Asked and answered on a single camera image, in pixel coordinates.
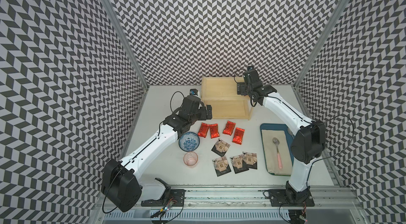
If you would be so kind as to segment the red tea bag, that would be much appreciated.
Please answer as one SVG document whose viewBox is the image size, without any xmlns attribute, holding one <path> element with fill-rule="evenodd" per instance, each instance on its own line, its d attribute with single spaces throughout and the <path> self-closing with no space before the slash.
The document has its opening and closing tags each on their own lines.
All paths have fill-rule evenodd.
<svg viewBox="0 0 406 224">
<path fill-rule="evenodd" d="M 233 135 L 232 142 L 238 145 L 242 145 L 245 130 L 242 128 L 236 128 Z"/>
<path fill-rule="evenodd" d="M 210 129 L 211 138 L 218 138 L 220 136 L 219 130 L 218 130 L 218 124 L 210 124 L 209 129 Z"/>
<path fill-rule="evenodd" d="M 206 124 L 206 123 L 202 123 L 200 128 L 199 128 L 199 131 L 198 131 L 198 136 L 206 138 L 207 134 L 208 134 L 208 131 L 209 131 L 209 125 Z"/>
<path fill-rule="evenodd" d="M 235 129 L 236 124 L 231 121 L 227 121 L 225 128 L 223 130 L 223 134 L 225 135 L 233 135 L 234 129 Z"/>
</svg>

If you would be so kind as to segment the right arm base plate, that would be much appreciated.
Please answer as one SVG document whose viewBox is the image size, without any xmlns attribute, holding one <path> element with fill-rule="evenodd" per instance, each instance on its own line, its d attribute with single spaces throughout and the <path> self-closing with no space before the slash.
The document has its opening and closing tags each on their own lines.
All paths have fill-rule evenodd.
<svg viewBox="0 0 406 224">
<path fill-rule="evenodd" d="M 266 191 L 269 195 L 271 206 L 314 207 L 314 198 L 309 189 L 296 192 L 293 189 L 271 189 Z"/>
</svg>

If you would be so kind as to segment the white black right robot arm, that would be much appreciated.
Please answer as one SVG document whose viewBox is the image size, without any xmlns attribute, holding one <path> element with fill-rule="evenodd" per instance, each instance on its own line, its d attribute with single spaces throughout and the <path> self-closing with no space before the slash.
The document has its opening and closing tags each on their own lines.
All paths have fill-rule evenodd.
<svg viewBox="0 0 406 224">
<path fill-rule="evenodd" d="M 294 139 L 290 151 L 294 162 L 286 195 L 290 201 L 307 197 L 311 168 L 321 160 L 326 148 L 325 123 L 305 116 L 286 102 L 273 86 L 263 84 L 253 66 L 243 72 L 243 80 L 237 83 L 237 94 L 249 96 L 252 106 L 259 104 L 276 114 L 292 132 Z"/>
</svg>

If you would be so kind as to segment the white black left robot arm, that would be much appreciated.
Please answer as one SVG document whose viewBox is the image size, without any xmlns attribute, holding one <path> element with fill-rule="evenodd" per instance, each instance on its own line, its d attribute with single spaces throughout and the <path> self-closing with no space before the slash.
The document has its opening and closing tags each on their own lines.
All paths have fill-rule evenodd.
<svg viewBox="0 0 406 224">
<path fill-rule="evenodd" d="M 197 121 L 213 118 L 213 108 L 197 95 L 188 95 L 182 105 L 160 124 L 158 130 L 137 150 L 121 158 L 109 160 L 103 169 L 101 193 L 116 209 L 129 211 L 142 196 L 140 184 L 147 167 L 171 144 L 185 135 Z"/>
</svg>

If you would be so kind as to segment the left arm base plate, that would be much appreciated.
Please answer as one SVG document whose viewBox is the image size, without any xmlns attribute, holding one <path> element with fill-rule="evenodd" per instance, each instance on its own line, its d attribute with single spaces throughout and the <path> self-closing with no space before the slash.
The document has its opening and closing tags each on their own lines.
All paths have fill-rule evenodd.
<svg viewBox="0 0 406 224">
<path fill-rule="evenodd" d="M 173 202 L 174 207 L 182 207 L 185 203 L 184 189 L 170 189 L 166 191 L 159 200 L 145 200 L 141 202 L 142 207 L 164 207 L 169 202 Z"/>
</svg>

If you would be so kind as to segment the light wooden two-tier shelf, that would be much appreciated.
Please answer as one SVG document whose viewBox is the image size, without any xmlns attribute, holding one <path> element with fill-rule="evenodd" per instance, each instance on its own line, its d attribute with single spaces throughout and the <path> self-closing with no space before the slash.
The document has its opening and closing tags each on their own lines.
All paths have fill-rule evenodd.
<svg viewBox="0 0 406 224">
<path fill-rule="evenodd" d="M 202 101 L 211 105 L 213 119 L 247 119 L 252 115 L 248 96 L 237 94 L 237 83 L 243 78 L 203 77 Z"/>
</svg>

